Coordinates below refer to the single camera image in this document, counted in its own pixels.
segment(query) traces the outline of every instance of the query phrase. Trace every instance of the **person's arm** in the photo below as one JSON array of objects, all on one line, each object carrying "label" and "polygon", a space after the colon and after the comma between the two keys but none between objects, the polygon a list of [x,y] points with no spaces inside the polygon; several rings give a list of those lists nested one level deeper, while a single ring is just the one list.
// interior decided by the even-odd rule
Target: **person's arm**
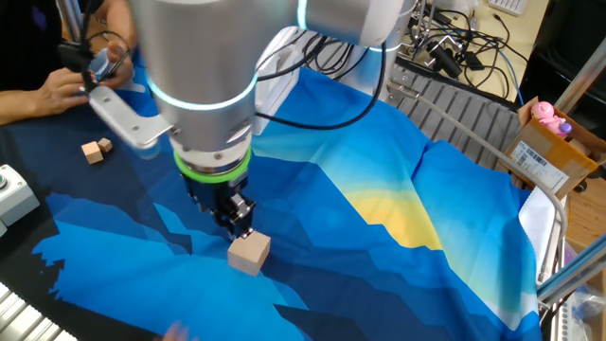
[{"label": "person's arm", "polygon": [[[107,59],[110,63],[119,61],[127,48],[133,52],[137,42],[128,0],[105,0],[95,15],[107,23],[108,30],[119,34],[127,43],[125,45],[121,39],[108,35],[110,43],[107,46]],[[133,70],[131,58],[127,58],[117,69],[116,74],[101,84],[117,89],[133,78]]]},{"label": "person's arm", "polygon": [[0,125],[36,116],[35,91],[0,91]]},{"label": "person's arm", "polygon": [[75,96],[82,87],[82,75],[63,68],[48,75],[38,90],[0,91],[0,125],[57,115],[84,104],[88,102],[86,96]]},{"label": "person's arm", "polygon": [[95,15],[107,23],[108,30],[124,38],[128,46],[125,46],[117,37],[110,35],[108,38],[111,41],[116,42],[124,49],[133,49],[136,47],[136,32],[128,0],[105,0]]}]

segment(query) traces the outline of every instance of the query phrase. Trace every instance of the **pink toy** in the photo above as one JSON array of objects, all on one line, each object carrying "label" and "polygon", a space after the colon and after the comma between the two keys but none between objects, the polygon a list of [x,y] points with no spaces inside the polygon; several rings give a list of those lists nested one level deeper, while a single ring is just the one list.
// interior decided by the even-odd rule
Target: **pink toy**
[{"label": "pink toy", "polygon": [[553,105],[548,102],[539,102],[532,107],[532,115],[539,119],[539,122],[543,124],[547,129],[552,131],[559,137],[565,137],[572,131],[572,126],[566,123],[565,118],[560,118],[555,115]]}]

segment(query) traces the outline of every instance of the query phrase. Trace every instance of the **blue tablecloth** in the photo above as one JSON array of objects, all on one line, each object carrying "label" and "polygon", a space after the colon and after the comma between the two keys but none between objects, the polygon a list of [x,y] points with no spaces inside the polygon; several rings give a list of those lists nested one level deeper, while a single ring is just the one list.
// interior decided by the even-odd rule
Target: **blue tablecloth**
[{"label": "blue tablecloth", "polygon": [[[121,95],[150,116],[148,91]],[[302,70],[278,115],[331,124],[369,101]],[[80,145],[104,136],[115,149],[89,166]],[[541,339],[528,193],[385,103],[343,130],[270,123],[253,139],[245,194],[272,238],[256,278],[227,265],[166,139],[142,160],[79,110],[2,128],[0,145],[43,203],[0,240],[0,279],[77,337],[180,320],[202,340]]]}]

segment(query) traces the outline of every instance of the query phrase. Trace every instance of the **green ring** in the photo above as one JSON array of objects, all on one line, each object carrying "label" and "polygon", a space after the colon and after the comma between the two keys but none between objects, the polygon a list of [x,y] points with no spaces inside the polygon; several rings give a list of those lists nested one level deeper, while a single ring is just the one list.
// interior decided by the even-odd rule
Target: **green ring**
[{"label": "green ring", "polygon": [[201,182],[204,184],[219,184],[222,182],[228,182],[234,179],[237,179],[240,175],[244,174],[246,169],[248,169],[248,163],[250,162],[251,151],[250,148],[246,152],[246,156],[244,156],[244,160],[237,166],[235,169],[221,175],[208,175],[202,174],[195,170],[191,170],[181,159],[177,152],[174,152],[174,161],[177,163],[177,167],[179,170],[188,178],[195,180],[197,182]]}]

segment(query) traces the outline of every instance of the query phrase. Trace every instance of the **wooden cube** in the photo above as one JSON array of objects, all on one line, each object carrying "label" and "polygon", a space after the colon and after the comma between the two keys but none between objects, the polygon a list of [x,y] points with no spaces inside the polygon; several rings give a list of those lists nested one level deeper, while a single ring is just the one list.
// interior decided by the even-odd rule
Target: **wooden cube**
[{"label": "wooden cube", "polygon": [[271,238],[254,231],[246,239],[238,238],[227,250],[227,263],[250,276],[258,275],[269,254]]},{"label": "wooden cube", "polygon": [[105,137],[103,137],[99,142],[97,142],[97,144],[101,151],[104,153],[109,153],[110,150],[114,147],[112,146],[112,141],[108,140]]},{"label": "wooden cube", "polygon": [[103,154],[101,153],[101,149],[98,147],[97,142],[83,145],[82,151],[84,152],[84,156],[86,156],[86,161],[88,161],[89,165],[103,161]]}]

